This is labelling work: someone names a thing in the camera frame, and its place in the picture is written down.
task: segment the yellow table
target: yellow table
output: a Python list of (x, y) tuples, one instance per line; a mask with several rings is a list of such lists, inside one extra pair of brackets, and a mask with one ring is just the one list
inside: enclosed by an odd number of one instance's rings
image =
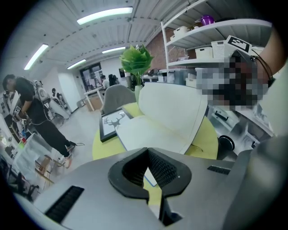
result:
[[(133, 117), (141, 116), (143, 113), (139, 109), (137, 103), (131, 103), (123, 106)], [(100, 141), (100, 132), (97, 131), (94, 142), (92, 155), (93, 160), (105, 158), (118, 153), (125, 152), (124, 146), (121, 144), (118, 137), (113, 137), (108, 141), (102, 143)], [(216, 131), (208, 120), (207, 117), (203, 118), (200, 128), (192, 142), (192, 145), (185, 153), (189, 156), (216, 159), (218, 152), (218, 140)], [(161, 189), (158, 185), (152, 187), (149, 182), (144, 179), (144, 189), (148, 190), (150, 200), (149, 205), (160, 204), (161, 200)]]

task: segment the potted plant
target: potted plant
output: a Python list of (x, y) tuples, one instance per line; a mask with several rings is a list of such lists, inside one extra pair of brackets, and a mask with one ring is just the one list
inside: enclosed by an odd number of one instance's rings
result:
[(141, 77), (151, 67), (153, 58), (144, 45), (139, 49), (135, 49), (131, 45), (130, 48), (125, 50), (120, 56), (123, 70), (134, 74), (136, 77), (137, 86), (135, 86), (135, 97), (137, 103), (140, 90), (142, 89)]

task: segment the purple object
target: purple object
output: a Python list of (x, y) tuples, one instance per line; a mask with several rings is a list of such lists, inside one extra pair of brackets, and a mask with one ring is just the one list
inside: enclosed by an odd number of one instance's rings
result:
[(214, 23), (214, 18), (212, 18), (210, 15), (203, 15), (201, 18), (201, 23), (203, 26), (212, 24)]

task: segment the black pants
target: black pants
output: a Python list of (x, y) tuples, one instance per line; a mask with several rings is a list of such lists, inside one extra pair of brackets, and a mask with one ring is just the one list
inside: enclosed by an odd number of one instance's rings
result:
[(34, 127), (48, 145), (56, 149), (64, 157), (69, 156), (66, 146), (70, 146), (70, 142), (52, 122), (46, 120), (42, 124), (35, 125)]

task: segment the fluorescent light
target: fluorescent light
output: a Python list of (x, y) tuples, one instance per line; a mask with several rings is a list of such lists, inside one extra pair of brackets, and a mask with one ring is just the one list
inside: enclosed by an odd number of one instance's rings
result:
[(75, 64), (69, 66), (67, 69), (70, 70), (70, 69), (74, 68), (75, 66), (80, 65), (80, 64), (83, 63), (83, 62), (86, 62), (86, 60), (83, 59), (83, 60), (81, 60), (81, 61), (79, 61), (79, 62), (76, 62)]
[(31, 66), (33, 65), (33, 63), (37, 60), (37, 58), (44, 52), (44, 50), (46, 50), (48, 47), (48, 45), (41, 45), (41, 47), (36, 51), (36, 53), (33, 55), (33, 57), (30, 59), (30, 61), (28, 62), (28, 64), (25, 66), (25, 70), (29, 70), (31, 68)]
[(126, 47), (123, 46), (123, 47), (119, 47), (119, 48), (108, 49), (108, 50), (103, 51), (102, 53), (109, 53), (109, 52), (113, 52), (113, 51), (117, 51), (117, 50), (122, 50), (122, 49), (125, 49), (125, 48)]
[(105, 11), (101, 11), (98, 13), (90, 14), (86, 17), (80, 18), (77, 20), (79, 25), (83, 25), (87, 22), (93, 21), (98, 18), (103, 18), (111, 15), (117, 15), (117, 14), (126, 14), (126, 13), (132, 13), (133, 7), (125, 7), (125, 8), (116, 8), (116, 9), (108, 9)]

